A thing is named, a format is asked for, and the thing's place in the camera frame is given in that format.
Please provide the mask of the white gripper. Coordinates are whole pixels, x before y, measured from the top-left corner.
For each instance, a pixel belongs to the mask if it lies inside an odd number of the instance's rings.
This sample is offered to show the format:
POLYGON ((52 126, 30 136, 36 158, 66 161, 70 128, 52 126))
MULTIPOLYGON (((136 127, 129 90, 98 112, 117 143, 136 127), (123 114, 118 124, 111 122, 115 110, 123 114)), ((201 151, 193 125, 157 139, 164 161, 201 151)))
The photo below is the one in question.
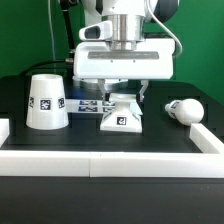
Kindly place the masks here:
POLYGON ((149 79, 169 79, 173 75, 172 38, 146 38, 143 19, 107 19, 79 31, 82 42, 74 57, 74 75, 98 79, 103 101, 110 93, 104 79, 141 80, 137 99, 143 102, 149 79))

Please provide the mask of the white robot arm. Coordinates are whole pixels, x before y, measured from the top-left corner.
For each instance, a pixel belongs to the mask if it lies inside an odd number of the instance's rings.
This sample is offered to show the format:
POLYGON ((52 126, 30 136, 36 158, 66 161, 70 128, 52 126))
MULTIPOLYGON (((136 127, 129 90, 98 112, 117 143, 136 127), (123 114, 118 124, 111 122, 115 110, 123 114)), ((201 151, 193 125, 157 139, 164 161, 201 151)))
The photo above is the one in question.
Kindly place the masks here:
POLYGON ((147 33, 144 25, 163 26, 179 7, 179 0, 58 0, 68 34, 69 9, 84 8, 85 26, 79 30, 79 44, 70 42, 74 55, 73 77, 95 82, 103 99, 112 97, 114 84, 139 80, 142 87, 150 79, 169 79, 173 59, 182 53, 177 37, 169 30, 147 33))

